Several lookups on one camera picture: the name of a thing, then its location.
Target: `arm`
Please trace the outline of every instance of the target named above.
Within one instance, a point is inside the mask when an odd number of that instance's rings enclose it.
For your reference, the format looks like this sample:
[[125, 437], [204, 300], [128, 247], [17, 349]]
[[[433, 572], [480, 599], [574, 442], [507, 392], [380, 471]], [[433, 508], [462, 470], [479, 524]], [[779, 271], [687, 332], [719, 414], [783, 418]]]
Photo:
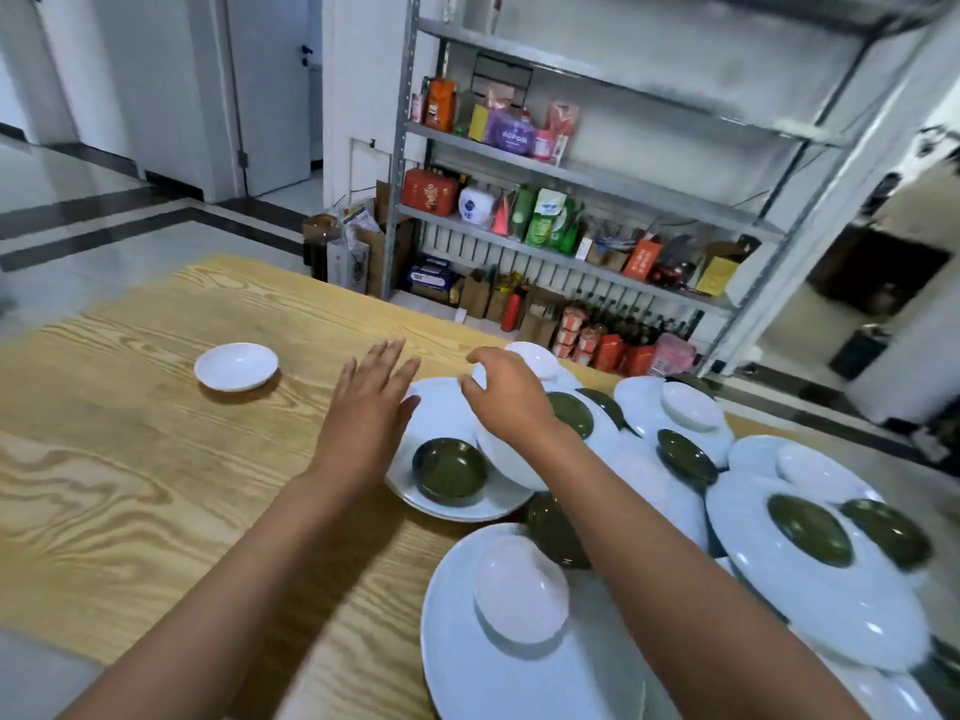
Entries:
[[419, 361], [391, 376], [402, 349], [402, 340], [380, 343], [359, 366], [351, 359], [343, 367], [306, 472], [282, 487], [220, 562], [60, 720], [224, 716], [267, 625], [330, 525], [383, 482], [419, 402], [403, 401]]
[[478, 348], [467, 360], [486, 368], [486, 389], [461, 379], [474, 414], [557, 497], [684, 717], [865, 720], [803, 642], [554, 417], [520, 356]]

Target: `person's right hand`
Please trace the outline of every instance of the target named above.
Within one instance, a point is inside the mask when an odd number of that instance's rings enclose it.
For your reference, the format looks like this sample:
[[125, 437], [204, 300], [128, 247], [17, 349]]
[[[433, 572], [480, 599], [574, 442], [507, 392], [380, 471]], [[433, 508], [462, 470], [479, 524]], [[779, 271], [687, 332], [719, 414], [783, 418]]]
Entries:
[[481, 346], [470, 351], [466, 361], [483, 364], [486, 369], [486, 388], [465, 374], [460, 377], [460, 389], [490, 434], [515, 446], [537, 431], [562, 425], [554, 416], [544, 385], [519, 353]]

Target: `small white bowl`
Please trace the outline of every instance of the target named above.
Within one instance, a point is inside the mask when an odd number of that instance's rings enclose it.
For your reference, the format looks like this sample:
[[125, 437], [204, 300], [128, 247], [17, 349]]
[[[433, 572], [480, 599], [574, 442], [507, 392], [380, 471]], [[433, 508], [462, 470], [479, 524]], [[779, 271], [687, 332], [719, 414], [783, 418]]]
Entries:
[[671, 420], [695, 432], [710, 432], [724, 422], [723, 410], [714, 399], [680, 381], [663, 384], [660, 401]]
[[201, 354], [193, 373], [217, 392], [246, 392], [270, 381], [279, 365], [277, 354], [265, 345], [225, 343]]
[[520, 644], [546, 642], [570, 615], [564, 571], [522, 535], [505, 537], [486, 550], [473, 598], [499, 635]]
[[845, 503], [865, 497], [883, 502], [880, 494], [836, 459], [805, 444], [790, 442], [776, 450], [776, 472], [827, 503]]
[[543, 346], [531, 343], [529, 340], [511, 343], [506, 346], [506, 350], [520, 354], [537, 379], [552, 379], [560, 370], [560, 362], [557, 361], [556, 356]]

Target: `shelving unit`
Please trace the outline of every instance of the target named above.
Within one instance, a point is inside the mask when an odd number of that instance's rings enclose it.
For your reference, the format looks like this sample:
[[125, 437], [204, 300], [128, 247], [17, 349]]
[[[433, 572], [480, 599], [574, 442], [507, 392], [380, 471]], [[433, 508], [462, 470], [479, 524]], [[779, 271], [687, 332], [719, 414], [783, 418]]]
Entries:
[[[741, 4], [753, 9], [767, 10], [771, 8], [771, 6], [775, 7], [777, 0], [725, 1], [732, 2], [733, 4]], [[394, 234], [398, 216], [403, 215], [420, 221], [425, 227], [436, 226], [440, 229], [449, 229], [451, 232], [475, 238], [475, 240], [487, 243], [490, 246], [498, 246], [505, 251], [512, 251], [516, 255], [523, 255], [531, 259], [535, 258], [545, 263], [550, 263], [557, 268], [568, 269], [572, 273], [596, 278], [598, 281], [605, 281], [609, 283], [610, 286], [621, 288], [624, 293], [649, 294], [658, 302], [679, 303], [690, 308], [695, 308], [697, 314], [693, 318], [694, 323], [692, 323], [691, 326], [699, 323], [703, 314], [711, 314], [724, 318], [726, 319], [725, 326], [703, 354], [705, 358], [702, 360], [702, 363], [705, 368], [708, 367], [716, 344], [720, 342], [732, 324], [737, 321], [738, 314], [746, 304], [758, 296], [758, 292], [762, 289], [763, 283], [769, 279], [769, 274], [785, 256], [792, 237], [817, 210], [817, 207], [827, 192], [831, 190], [834, 182], [846, 167], [850, 157], [857, 150], [863, 137], [871, 130], [874, 120], [880, 115], [883, 109], [883, 100], [875, 102], [876, 107], [872, 115], [867, 116], [866, 119], [860, 123], [858, 131], [854, 132], [853, 135], [838, 136], [828, 132], [824, 128], [828, 117], [833, 112], [843, 93], [849, 87], [860, 65], [864, 59], [866, 59], [871, 46], [884, 35], [891, 35], [895, 32], [918, 27], [921, 24], [926, 24], [936, 19], [937, 16], [943, 14], [946, 10], [945, 1], [946, 0], [941, 0], [936, 4], [928, 5], [929, 9], [921, 9], [918, 5], [906, 2], [904, 3], [905, 6], [903, 9], [900, 9], [897, 7], [899, 2], [895, 3], [892, 0], [859, 0], [858, 3], [855, 3], [856, 0], [832, 0], [832, 3], [836, 3], [834, 6], [821, 5], [818, 7], [817, 10], [823, 13], [823, 19], [815, 19], [815, 22], [827, 28], [842, 30], [845, 33], [856, 32], [862, 35], [862, 39], [857, 55], [844, 74], [841, 75], [832, 86], [816, 118], [806, 123], [792, 119], [758, 119], [752, 117], [749, 112], [740, 110], [736, 105], [726, 101], [704, 100], [702, 96], [692, 95], [681, 90], [661, 90], [651, 85], [649, 81], [645, 81], [639, 77], [631, 77], [606, 71], [592, 63], [546, 52], [534, 46], [523, 45], [496, 36], [482, 34], [457, 24], [422, 19], [420, 17], [421, 0], [409, 0], [405, 27], [406, 44], [403, 49], [403, 60], [400, 68], [401, 81], [397, 96], [397, 118], [393, 144], [394, 154], [390, 167], [390, 214], [387, 223], [387, 252], [386, 262], [383, 268], [384, 281], [382, 285], [384, 298], [390, 298], [391, 284], [388, 278], [392, 272]], [[897, 14], [891, 12], [894, 8], [899, 10], [903, 16], [898, 17]], [[778, 8], [775, 11], [787, 16], [810, 20], [810, 15], [807, 15], [804, 10], [809, 10], [809, 8]], [[870, 16], [875, 14], [877, 10], [885, 10], [879, 22], [874, 21], [874, 23], [870, 24], [864, 22], [865, 20], [871, 19]], [[563, 166], [559, 167], [552, 166], [533, 158], [518, 156], [503, 151], [485, 143], [475, 142], [464, 136], [437, 131], [408, 119], [413, 77], [413, 55], [419, 33], [433, 35], [440, 40], [438, 59], [441, 62], [438, 66], [438, 75], [445, 70], [445, 63], [443, 61], [447, 59], [447, 46], [465, 45], [485, 53], [496, 54], [508, 63], [519, 62], [526, 66], [545, 69], [578, 79], [589, 80], [601, 85], [613, 86], [647, 99], [656, 100], [665, 106], [696, 112], [725, 125], [745, 127], [754, 130], [757, 136], [772, 136], [782, 140], [785, 146], [794, 147], [795, 153], [789, 165], [780, 174], [779, 179], [771, 186], [771, 193], [764, 201], [759, 214], [754, 214], [740, 210], [735, 206], [709, 201], [700, 196], [679, 192], [616, 171], [572, 162], [564, 163]], [[888, 88], [888, 96], [896, 89], [899, 83], [899, 81], [895, 81], [891, 84]], [[731, 235], [731, 239], [737, 239], [740, 235], [750, 235], [762, 242], [775, 244], [777, 251], [764, 270], [756, 277], [743, 300], [743, 305], [739, 308], [730, 302], [725, 295], [711, 297], [688, 289], [665, 289], [651, 283], [634, 280], [604, 267], [577, 260], [570, 255], [560, 253], [556, 250], [533, 247], [522, 241], [502, 237], [486, 229], [476, 227], [471, 223], [464, 222], [460, 216], [435, 216], [401, 205], [400, 193], [402, 192], [403, 178], [406, 171], [404, 149], [406, 146], [407, 133], [413, 133], [427, 139], [427, 155], [424, 166], [429, 166], [430, 164], [433, 147], [435, 145], [443, 145], [462, 152], [468, 152], [474, 156], [483, 156], [487, 159], [507, 164], [517, 170], [534, 173], [542, 179], [549, 178], [559, 180], [593, 192], [612, 196], [628, 205], [639, 205], [640, 207], [677, 216], [681, 219], [690, 219], [691, 221], [712, 225], [718, 229], [726, 230]], [[796, 217], [795, 221], [788, 230], [785, 231], [766, 219], [766, 216], [774, 205], [774, 202], [783, 192], [786, 182], [798, 171], [798, 168], [801, 166], [802, 157], [811, 147], [832, 147], [839, 149], [840, 153], [834, 163], [832, 172], [822, 180], [817, 191], [813, 192], [807, 204], [802, 207], [802, 211]]]

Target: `hand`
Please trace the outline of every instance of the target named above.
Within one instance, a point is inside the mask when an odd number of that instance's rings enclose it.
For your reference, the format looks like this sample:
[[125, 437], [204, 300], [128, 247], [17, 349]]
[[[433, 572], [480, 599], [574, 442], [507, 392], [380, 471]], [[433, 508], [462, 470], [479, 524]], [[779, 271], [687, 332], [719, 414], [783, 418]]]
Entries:
[[420, 404], [418, 396], [404, 399], [420, 359], [410, 359], [391, 376], [403, 344], [402, 338], [381, 341], [360, 365], [354, 359], [343, 365], [319, 430], [317, 449], [304, 475], [322, 480], [347, 502], [383, 482]]
[[554, 416], [544, 385], [519, 353], [481, 346], [474, 348], [466, 361], [483, 364], [486, 369], [486, 389], [468, 375], [460, 377], [460, 389], [490, 434], [515, 447], [538, 431], [562, 424]]

